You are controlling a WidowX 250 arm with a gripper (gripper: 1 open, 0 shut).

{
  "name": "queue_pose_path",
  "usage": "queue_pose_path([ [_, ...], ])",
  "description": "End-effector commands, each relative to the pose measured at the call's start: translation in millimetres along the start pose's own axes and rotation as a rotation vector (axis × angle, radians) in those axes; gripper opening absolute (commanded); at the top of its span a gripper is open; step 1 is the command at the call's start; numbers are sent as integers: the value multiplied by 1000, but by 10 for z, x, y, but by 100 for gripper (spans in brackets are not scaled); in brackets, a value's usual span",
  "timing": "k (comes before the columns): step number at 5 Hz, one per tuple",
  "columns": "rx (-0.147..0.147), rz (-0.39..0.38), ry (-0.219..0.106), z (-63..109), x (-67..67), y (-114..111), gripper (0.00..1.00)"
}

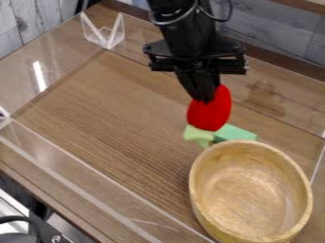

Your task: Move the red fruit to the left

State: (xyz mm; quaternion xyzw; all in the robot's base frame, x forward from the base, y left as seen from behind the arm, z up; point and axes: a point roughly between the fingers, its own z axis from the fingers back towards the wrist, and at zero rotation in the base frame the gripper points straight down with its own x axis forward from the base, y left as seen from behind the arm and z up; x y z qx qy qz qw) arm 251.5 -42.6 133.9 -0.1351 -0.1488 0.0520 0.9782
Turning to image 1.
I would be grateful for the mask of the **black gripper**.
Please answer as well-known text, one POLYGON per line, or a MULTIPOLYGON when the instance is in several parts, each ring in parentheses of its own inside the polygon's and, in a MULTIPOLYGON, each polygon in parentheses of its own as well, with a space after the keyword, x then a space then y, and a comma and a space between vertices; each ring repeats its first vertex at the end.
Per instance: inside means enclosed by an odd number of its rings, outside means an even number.
POLYGON ((214 20, 202 12, 155 25, 162 39, 142 48, 151 60, 151 69, 174 72, 190 97, 208 103, 220 84, 219 74, 246 73, 243 44, 218 33, 214 20))

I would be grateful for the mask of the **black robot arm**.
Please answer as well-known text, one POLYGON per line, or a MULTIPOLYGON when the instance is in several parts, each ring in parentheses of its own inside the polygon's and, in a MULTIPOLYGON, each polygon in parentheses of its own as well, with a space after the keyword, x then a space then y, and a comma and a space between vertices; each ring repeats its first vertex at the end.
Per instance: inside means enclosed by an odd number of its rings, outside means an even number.
POLYGON ((222 36, 210 0, 147 0, 162 39, 143 46, 154 71, 175 74, 190 97, 210 103, 222 74, 246 73, 245 45, 222 36))

